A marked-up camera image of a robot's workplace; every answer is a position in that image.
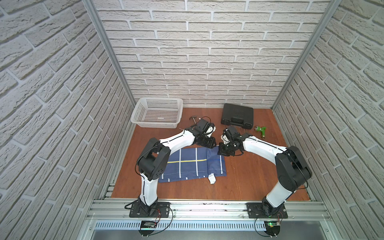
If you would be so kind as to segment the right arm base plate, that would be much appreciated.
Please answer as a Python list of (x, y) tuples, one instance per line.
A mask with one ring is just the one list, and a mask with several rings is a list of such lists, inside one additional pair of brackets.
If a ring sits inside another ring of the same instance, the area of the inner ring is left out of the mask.
[(275, 218), (281, 220), (288, 218), (284, 204), (281, 204), (278, 208), (273, 208), (267, 202), (251, 202), (246, 203), (246, 207), (250, 219)]

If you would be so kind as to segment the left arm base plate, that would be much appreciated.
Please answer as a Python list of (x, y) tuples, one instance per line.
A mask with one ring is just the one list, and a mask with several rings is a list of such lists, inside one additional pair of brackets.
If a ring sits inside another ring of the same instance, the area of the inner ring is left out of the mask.
[(168, 218), (170, 202), (155, 202), (151, 206), (136, 200), (130, 205), (130, 218)]

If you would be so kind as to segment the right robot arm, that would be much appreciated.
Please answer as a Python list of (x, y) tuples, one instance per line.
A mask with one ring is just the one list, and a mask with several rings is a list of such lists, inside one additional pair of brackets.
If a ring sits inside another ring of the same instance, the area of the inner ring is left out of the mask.
[(267, 217), (277, 214), (284, 202), (313, 176), (303, 154), (295, 146), (286, 148), (247, 133), (242, 135), (232, 126), (223, 131), (221, 139), (219, 155), (234, 157), (237, 150), (246, 151), (275, 164), (278, 182), (262, 200), (261, 210)]

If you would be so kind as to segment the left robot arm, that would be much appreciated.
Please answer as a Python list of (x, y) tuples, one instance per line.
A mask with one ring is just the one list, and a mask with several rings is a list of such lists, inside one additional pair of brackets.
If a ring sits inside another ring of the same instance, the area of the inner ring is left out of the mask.
[(157, 210), (158, 179), (164, 173), (170, 155), (192, 145), (208, 149), (216, 147), (216, 140), (212, 136), (215, 130), (214, 123), (201, 118), (179, 134), (161, 140), (151, 138), (147, 142), (134, 167), (136, 174), (142, 178), (138, 197), (138, 205), (142, 210), (148, 215)]

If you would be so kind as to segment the blue striped pillowcase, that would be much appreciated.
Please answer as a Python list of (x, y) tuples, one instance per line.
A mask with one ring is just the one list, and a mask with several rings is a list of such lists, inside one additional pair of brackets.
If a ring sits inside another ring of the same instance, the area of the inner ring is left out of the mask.
[(208, 178), (213, 184), (216, 177), (227, 176), (225, 157), (219, 148), (184, 148), (171, 154), (159, 183)]

